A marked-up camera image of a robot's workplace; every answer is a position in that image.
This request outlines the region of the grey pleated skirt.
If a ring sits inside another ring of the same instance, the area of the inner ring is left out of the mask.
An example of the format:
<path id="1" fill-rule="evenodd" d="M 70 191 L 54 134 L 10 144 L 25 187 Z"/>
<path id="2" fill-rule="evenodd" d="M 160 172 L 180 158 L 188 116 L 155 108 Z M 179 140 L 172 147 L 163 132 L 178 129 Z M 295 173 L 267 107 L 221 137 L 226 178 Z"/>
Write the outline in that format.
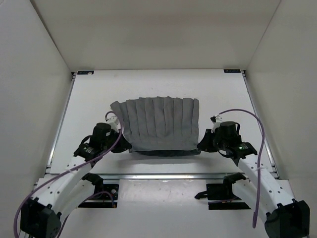
<path id="1" fill-rule="evenodd" d="M 145 97 L 115 101 L 110 107 L 124 123 L 129 152 L 154 157 L 200 154 L 198 99 Z"/>

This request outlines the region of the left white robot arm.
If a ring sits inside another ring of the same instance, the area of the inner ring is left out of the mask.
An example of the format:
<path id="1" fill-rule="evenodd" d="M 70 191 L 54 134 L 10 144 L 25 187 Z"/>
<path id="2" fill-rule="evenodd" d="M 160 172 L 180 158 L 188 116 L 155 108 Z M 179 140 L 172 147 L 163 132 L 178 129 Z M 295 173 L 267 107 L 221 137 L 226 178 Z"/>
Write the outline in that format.
<path id="1" fill-rule="evenodd" d="M 123 140 L 122 124 L 115 118 L 96 124 L 86 136 L 64 172 L 34 189 L 19 206 L 14 227 L 34 238 L 57 238 L 70 213 L 88 199 L 106 193 L 103 179 L 91 172 L 101 158 Z"/>

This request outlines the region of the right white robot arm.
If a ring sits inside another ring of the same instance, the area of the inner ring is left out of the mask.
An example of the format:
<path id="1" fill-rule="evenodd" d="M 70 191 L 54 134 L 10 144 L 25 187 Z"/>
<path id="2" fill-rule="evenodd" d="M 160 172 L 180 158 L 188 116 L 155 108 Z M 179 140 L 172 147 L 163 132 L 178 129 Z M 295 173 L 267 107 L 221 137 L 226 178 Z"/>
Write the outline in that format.
<path id="1" fill-rule="evenodd" d="M 304 238 L 310 233 L 310 208 L 305 201 L 297 201 L 261 163 L 256 149 L 242 141 L 240 124 L 212 117 L 213 127 L 207 129 L 198 149 L 230 158 L 240 169 L 227 175 L 215 190 L 207 189 L 195 198 L 212 199 L 218 194 L 225 202 L 241 199 L 260 218 L 270 238 Z"/>

